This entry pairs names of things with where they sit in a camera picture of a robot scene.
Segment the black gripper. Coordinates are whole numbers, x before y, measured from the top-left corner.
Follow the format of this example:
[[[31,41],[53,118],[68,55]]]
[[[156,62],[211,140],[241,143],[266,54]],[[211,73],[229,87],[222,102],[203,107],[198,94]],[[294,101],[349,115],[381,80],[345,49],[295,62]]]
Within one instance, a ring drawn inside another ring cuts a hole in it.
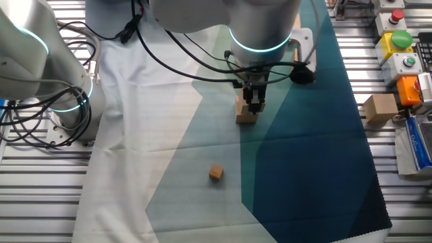
[[[268,74],[248,75],[245,74],[242,78],[243,84],[243,98],[247,104],[249,113],[260,113],[265,106],[265,97],[267,85],[264,82],[269,80]]]

